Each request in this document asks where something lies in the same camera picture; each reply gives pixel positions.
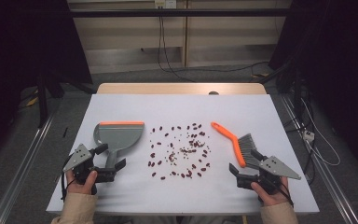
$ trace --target gray dustpan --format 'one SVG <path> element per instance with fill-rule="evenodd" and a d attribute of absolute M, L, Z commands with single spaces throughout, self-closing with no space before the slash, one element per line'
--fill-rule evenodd
<path fill-rule="evenodd" d="M 114 168 L 117 152 L 131 147 L 141 137 L 145 124 L 141 121 L 109 121 L 95 126 L 94 141 L 99 146 L 106 143 L 109 155 L 106 168 Z"/>

